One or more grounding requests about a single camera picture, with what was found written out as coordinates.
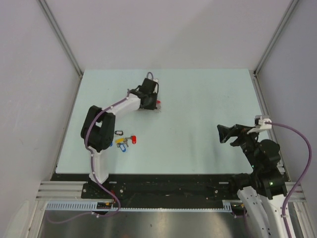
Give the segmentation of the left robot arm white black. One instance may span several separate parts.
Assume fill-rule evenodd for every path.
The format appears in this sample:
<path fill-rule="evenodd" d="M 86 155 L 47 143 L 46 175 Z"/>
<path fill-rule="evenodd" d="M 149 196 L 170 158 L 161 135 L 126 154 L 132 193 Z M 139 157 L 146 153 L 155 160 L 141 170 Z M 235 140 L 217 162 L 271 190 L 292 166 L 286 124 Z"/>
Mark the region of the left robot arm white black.
<path fill-rule="evenodd" d="M 127 95 L 113 105 L 105 109 L 95 105 L 89 108 L 80 135 L 90 152 L 89 177 L 95 182 L 92 192 L 98 198 L 109 194 L 109 185 L 104 183 L 109 177 L 109 171 L 102 153 L 113 142 L 116 119 L 137 110 L 156 110 L 158 93 L 159 80 L 146 77 L 141 85 L 129 89 Z"/>

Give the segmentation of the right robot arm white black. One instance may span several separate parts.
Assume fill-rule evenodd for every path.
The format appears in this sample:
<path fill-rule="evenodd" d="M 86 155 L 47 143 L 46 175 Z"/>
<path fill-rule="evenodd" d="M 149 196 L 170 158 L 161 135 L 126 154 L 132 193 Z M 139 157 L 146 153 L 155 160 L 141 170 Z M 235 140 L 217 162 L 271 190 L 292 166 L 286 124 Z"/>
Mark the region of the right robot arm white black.
<path fill-rule="evenodd" d="M 217 125 L 220 142 L 226 143 L 235 137 L 230 145 L 241 148 L 253 169 L 251 174 L 233 175 L 228 192 L 232 198 L 242 201 L 257 237 L 291 238 L 295 233 L 285 204 L 287 188 L 277 167 L 281 159 L 280 146 L 269 139 L 258 141 L 261 132 L 272 128 L 270 122 L 261 119 L 253 127 Z"/>

